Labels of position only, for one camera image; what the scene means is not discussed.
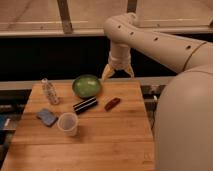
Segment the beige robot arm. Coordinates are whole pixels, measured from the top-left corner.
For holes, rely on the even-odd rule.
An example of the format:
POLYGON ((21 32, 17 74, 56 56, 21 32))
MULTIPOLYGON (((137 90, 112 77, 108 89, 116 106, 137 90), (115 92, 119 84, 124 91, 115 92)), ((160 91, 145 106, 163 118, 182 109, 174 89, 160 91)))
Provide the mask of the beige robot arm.
POLYGON ((177 73, 157 104, 155 171, 213 171, 213 43, 140 29, 133 13, 108 18, 104 33, 103 79, 117 70, 134 74, 131 49, 177 73))

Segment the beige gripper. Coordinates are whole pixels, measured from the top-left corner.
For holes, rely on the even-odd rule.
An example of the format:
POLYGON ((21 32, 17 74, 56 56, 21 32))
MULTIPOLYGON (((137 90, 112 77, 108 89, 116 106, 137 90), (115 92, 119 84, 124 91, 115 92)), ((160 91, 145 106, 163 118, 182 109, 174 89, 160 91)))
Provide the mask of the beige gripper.
POLYGON ((102 80, 105 81, 113 76, 114 70, 124 70, 131 78, 134 78, 134 71, 131 67, 130 47, 124 44, 110 43, 108 64, 102 73, 102 80))

